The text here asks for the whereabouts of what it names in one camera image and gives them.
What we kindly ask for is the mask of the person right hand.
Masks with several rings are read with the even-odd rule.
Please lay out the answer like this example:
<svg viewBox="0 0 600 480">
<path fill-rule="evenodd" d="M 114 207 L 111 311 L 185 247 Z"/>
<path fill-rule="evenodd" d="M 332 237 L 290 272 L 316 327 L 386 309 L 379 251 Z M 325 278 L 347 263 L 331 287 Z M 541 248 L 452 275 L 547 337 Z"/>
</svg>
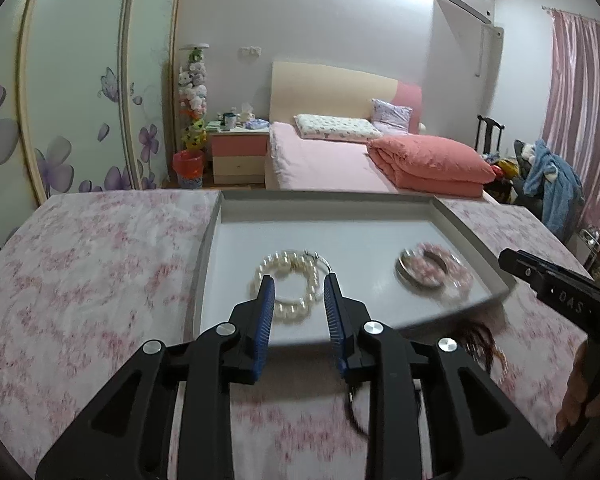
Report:
<svg viewBox="0 0 600 480">
<path fill-rule="evenodd" d="M 589 353 L 588 341 L 583 341 L 574 356 L 562 407 L 556 415 L 556 434 L 562 434 L 568 427 L 574 426 L 581 415 L 586 418 L 600 417 L 600 394 L 594 400 L 586 400 L 588 381 L 583 369 Z"/>
</svg>

